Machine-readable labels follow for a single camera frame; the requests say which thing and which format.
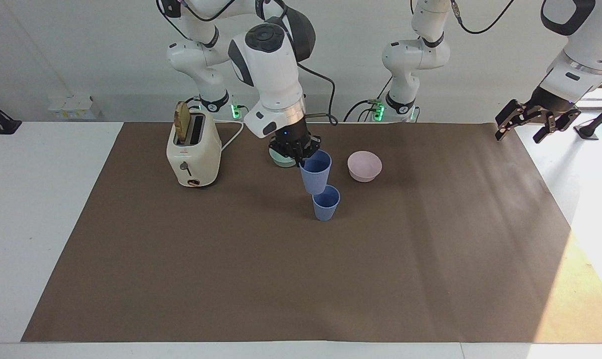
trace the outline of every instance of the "blue cup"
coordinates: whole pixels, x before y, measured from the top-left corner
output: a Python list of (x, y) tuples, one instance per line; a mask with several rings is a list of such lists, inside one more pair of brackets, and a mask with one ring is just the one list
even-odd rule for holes
[(314, 214), (318, 220), (331, 220), (340, 203), (339, 190), (328, 185), (323, 193), (312, 196), (312, 202), (314, 202)]
[(322, 150), (318, 150), (301, 166), (303, 185), (309, 194), (321, 194), (325, 191), (330, 177), (332, 157)]

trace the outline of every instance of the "black stand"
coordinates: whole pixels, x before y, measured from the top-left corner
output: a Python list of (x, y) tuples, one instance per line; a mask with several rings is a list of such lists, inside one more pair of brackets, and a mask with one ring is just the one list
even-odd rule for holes
[(586, 126), (576, 126), (574, 127), (574, 130), (578, 132), (582, 139), (597, 140), (598, 137), (595, 135), (595, 132), (599, 125), (602, 125), (602, 113), (590, 124)]
[(0, 135), (12, 135), (17, 131), (22, 121), (13, 118), (0, 110)]

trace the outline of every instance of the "pink bowl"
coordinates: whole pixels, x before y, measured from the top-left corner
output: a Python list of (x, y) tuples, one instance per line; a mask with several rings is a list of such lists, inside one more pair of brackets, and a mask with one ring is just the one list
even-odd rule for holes
[(358, 182), (370, 182), (381, 173), (383, 162), (377, 155), (367, 151), (354, 152), (347, 159), (349, 174)]

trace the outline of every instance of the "green light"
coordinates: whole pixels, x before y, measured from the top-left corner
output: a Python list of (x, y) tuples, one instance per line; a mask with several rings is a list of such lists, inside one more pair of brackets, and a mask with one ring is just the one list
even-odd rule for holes
[(230, 105), (230, 108), (232, 108), (232, 117), (236, 120), (237, 118), (241, 117), (241, 110), (236, 107), (234, 104)]
[(375, 121), (382, 121), (383, 120), (383, 113), (385, 113), (385, 106), (379, 104), (379, 108), (376, 109), (376, 113), (374, 113), (374, 120)]

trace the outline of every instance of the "brown table surface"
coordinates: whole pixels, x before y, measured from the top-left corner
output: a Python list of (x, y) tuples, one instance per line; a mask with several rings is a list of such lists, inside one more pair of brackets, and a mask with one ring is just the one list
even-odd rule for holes
[[(192, 189), (170, 124), (125, 124), (22, 340), (602, 343), (602, 284), (515, 135), (310, 129), (342, 194), (330, 222), (248, 130)], [(373, 182), (349, 177), (357, 150), (383, 160)]]

